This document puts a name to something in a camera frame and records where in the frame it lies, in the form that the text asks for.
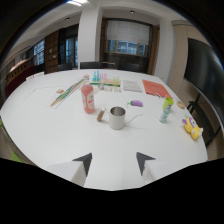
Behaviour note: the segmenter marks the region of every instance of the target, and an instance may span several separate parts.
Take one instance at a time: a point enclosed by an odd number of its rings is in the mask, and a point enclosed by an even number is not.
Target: pink bottle
[[[81,88],[83,107],[87,114],[95,111],[93,87],[88,80],[84,80],[84,85]]]

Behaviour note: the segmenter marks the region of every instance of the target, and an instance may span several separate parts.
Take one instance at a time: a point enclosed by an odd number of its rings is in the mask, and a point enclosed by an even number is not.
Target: ceiling light
[[[82,4],[77,1],[67,1],[67,3],[77,5],[77,6],[82,6]]]

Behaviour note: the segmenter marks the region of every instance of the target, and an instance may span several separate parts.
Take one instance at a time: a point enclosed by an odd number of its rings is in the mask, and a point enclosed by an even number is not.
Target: white table
[[[86,114],[83,109],[81,91],[76,90],[56,109],[43,106],[60,87],[75,77],[95,70],[72,70],[40,76],[21,84],[7,99],[1,110],[4,125],[18,148],[40,168],[72,161],[88,153],[93,159],[84,187],[120,190],[138,188],[144,185],[140,175],[136,152],[140,152],[165,162],[179,163],[183,167],[207,160],[207,152],[202,138],[194,141],[186,133],[182,119],[188,110],[177,107],[179,100],[173,91],[158,77],[117,71],[100,70],[100,73],[120,76],[121,80],[138,81],[142,93],[98,92],[94,96],[95,112]],[[164,99],[145,93],[142,79],[161,83],[174,98],[174,105],[167,122],[162,124]],[[126,102],[141,100],[143,107]],[[102,107],[110,109],[121,106],[126,110],[126,121],[137,114],[121,130],[109,126],[109,115],[97,122]]]

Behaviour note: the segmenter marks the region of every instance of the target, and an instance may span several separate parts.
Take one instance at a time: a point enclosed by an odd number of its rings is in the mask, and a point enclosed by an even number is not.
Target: black border
[[[33,10],[31,13],[32,15],[26,17],[24,21],[24,18],[20,18],[19,15],[22,15],[27,8],[17,7],[16,10],[18,15],[15,15],[9,8],[7,8],[8,5],[15,8],[13,1],[7,0],[1,2],[0,16],[1,18],[7,16],[14,32],[11,32],[11,35],[9,35],[7,41],[0,39],[0,65],[5,60],[8,52],[11,50],[11,46],[13,46],[18,37],[29,27],[29,25],[31,25],[44,13],[65,2],[64,0],[38,0],[38,2],[40,2],[39,10]],[[36,4],[37,1],[16,0],[16,2],[26,2],[26,4],[32,5]],[[194,24],[206,37],[219,57],[221,63],[224,64],[224,13],[223,5],[220,5],[220,2],[222,1],[156,0],[156,2],[163,3],[169,8],[172,8]],[[20,22],[19,25],[14,22],[15,17],[17,21]],[[7,25],[8,24],[1,24],[1,30],[7,29]],[[160,181],[156,181],[147,187],[139,189],[139,191],[136,192],[138,194],[137,197],[139,198],[139,193],[143,191],[144,198],[142,199],[144,201],[147,200],[147,196],[149,196],[150,200],[152,200],[152,195],[157,197],[157,201],[161,197],[164,199],[170,195],[173,199],[173,195],[178,195],[181,196],[181,200],[183,202],[183,199],[186,198],[185,195],[188,195],[189,193],[191,193],[190,199],[192,199],[192,201],[195,196],[194,202],[199,202],[199,196],[202,196],[204,199],[209,197],[219,198],[220,195],[222,195],[224,187],[222,181],[224,168],[223,162],[224,159],[218,159],[216,161],[190,166],[181,171],[181,173],[177,172],[176,174],[163,178]],[[6,161],[4,159],[0,159],[0,167],[1,190],[9,195],[6,197],[6,201],[13,198],[13,203],[16,203],[15,199],[18,199],[20,203],[21,200],[25,200],[26,197],[29,197],[32,200],[39,198],[43,202],[43,197],[39,197],[39,194],[36,194],[38,192],[45,192],[48,197],[57,196],[57,202],[60,195],[63,197],[68,196],[69,199],[74,197],[77,200],[77,192],[75,191],[76,189],[74,189],[75,186],[69,185],[69,183],[66,184],[67,182],[62,183],[58,178],[53,180],[48,174],[43,174],[42,172],[44,171],[41,169],[35,167],[28,168],[28,165],[18,164],[16,162]],[[125,192],[132,193],[131,200],[133,202],[133,191],[123,191],[123,193]]]

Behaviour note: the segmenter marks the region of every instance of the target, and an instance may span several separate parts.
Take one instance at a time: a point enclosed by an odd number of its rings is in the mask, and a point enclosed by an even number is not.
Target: glass window
[[[118,41],[117,52],[127,53],[128,42],[127,41]]]
[[[74,63],[74,38],[66,39],[66,63],[72,63],[72,66],[75,66]]]
[[[146,45],[144,45],[144,44],[139,44],[139,51],[138,51],[138,54],[144,56],[144,55],[145,55],[145,49],[146,49]]]
[[[119,40],[117,52],[126,54],[136,54],[137,46],[138,46],[137,43]]]
[[[44,44],[45,40],[42,40],[34,46],[34,56],[36,56],[34,59],[35,65],[44,63]]]
[[[137,43],[129,42],[128,43],[128,54],[136,54],[137,52]]]
[[[26,52],[20,55],[20,61],[26,59]]]
[[[115,51],[115,40],[109,40],[108,41],[108,51]]]

